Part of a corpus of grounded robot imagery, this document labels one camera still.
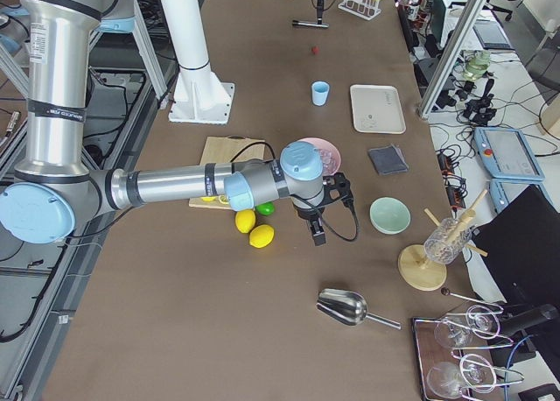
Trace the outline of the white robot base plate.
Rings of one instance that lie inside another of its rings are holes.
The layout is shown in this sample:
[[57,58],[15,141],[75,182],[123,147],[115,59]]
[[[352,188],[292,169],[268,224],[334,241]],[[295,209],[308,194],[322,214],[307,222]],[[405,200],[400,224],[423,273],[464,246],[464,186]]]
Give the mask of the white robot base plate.
[[221,82],[214,72],[180,69],[169,120],[174,123],[228,123],[235,84]]

